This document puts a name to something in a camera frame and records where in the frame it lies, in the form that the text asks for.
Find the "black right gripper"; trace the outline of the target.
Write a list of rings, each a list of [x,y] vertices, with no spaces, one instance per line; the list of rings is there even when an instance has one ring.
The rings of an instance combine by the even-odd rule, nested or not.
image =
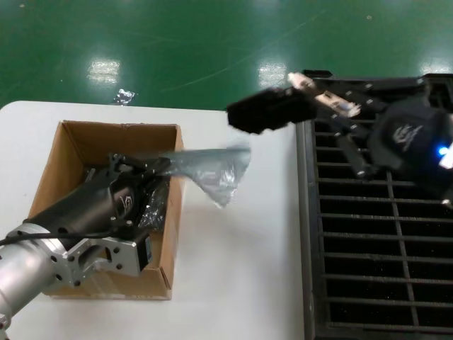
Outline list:
[[[373,177],[377,168],[367,162],[353,137],[367,141],[375,165],[407,178],[440,200],[452,199],[451,113],[424,101],[398,101],[388,107],[358,84],[334,83],[329,89],[362,110],[380,113],[386,109],[370,134],[349,118],[331,116],[336,144],[356,177]]]

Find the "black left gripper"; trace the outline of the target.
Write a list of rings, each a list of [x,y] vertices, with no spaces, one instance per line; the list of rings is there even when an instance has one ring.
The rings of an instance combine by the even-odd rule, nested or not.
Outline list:
[[[69,234],[69,239],[58,238],[66,250],[96,235],[131,240],[139,234],[137,225],[163,227],[165,178],[152,174],[165,172],[171,160],[110,153],[108,161],[111,171],[102,170],[26,221],[51,234]]]

